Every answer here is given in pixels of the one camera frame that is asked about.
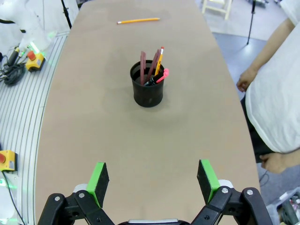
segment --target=person's hand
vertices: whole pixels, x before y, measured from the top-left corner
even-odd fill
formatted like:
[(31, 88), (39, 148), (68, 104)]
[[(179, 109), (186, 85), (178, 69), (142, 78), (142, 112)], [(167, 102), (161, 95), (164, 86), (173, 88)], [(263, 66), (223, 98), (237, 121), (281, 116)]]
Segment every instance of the person's hand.
[(241, 74), (239, 81), (236, 83), (236, 86), (241, 92), (245, 92), (256, 75), (257, 71), (249, 67), (244, 73)]
[(287, 168), (284, 154), (270, 153), (260, 156), (260, 158), (262, 160), (262, 168), (271, 173), (282, 173)]

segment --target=orange button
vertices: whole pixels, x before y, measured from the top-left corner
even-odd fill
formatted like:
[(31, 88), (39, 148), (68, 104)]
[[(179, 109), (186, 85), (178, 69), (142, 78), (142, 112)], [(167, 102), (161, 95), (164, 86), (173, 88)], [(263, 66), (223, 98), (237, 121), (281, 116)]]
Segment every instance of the orange button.
[(5, 156), (0, 154), (0, 163), (4, 163), (5, 162)]
[(33, 51), (28, 52), (27, 56), (31, 61), (36, 59), (36, 55), (34, 54)]

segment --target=white t-shirt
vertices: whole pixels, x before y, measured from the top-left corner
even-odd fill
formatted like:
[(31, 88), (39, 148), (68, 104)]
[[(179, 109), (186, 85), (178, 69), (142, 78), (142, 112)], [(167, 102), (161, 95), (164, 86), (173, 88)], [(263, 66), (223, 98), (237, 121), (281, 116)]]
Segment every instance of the white t-shirt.
[(300, 147), (300, 0), (283, 0), (295, 28), (246, 92), (250, 122), (266, 145), (289, 153)]

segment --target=person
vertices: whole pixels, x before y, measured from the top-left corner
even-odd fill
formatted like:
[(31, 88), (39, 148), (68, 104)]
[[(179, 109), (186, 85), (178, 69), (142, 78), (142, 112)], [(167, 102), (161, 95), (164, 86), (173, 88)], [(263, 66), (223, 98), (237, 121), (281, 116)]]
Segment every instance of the person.
[(280, 4), (288, 18), (237, 82), (256, 162), (273, 173), (300, 164), (300, 0)]

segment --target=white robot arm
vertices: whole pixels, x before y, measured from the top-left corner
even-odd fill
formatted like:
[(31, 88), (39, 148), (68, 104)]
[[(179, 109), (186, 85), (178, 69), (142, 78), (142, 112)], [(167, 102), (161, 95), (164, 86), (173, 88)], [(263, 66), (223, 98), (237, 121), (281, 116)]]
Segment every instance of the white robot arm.
[(45, 50), (50, 40), (42, 28), (38, 16), (26, 7), (28, 0), (0, 0), (0, 19), (16, 23), (21, 30), (25, 30), (19, 49), (25, 51), (31, 43), (39, 49)]

